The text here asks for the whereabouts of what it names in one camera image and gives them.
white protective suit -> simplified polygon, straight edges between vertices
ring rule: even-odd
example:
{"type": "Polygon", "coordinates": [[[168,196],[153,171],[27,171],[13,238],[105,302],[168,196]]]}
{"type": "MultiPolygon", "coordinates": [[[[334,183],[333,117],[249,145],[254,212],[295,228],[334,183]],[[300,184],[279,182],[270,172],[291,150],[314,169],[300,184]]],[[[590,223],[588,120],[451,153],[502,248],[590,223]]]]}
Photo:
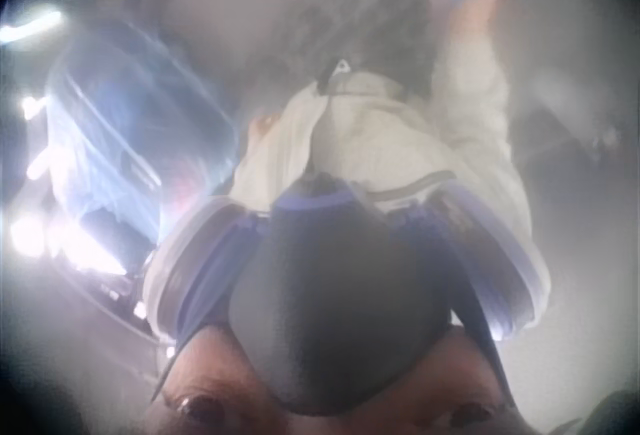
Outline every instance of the white protective suit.
{"type": "MultiPolygon", "coordinates": [[[[357,182],[370,193],[415,186],[430,173],[452,171],[534,253],[545,297],[538,306],[546,307],[551,284],[531,241],[527,196],[511,162],[508,87],[490,41],[449,43],[436,63],[432,87],[427,103],[366,72],[334,75],[324,96],[311,84],[238,166],[231,198],[269,211],[310,161],[315,170],[357,182]]],[[[431,190],[377,205],[388,211],[407,197],[424,199],[431,190]]]]}

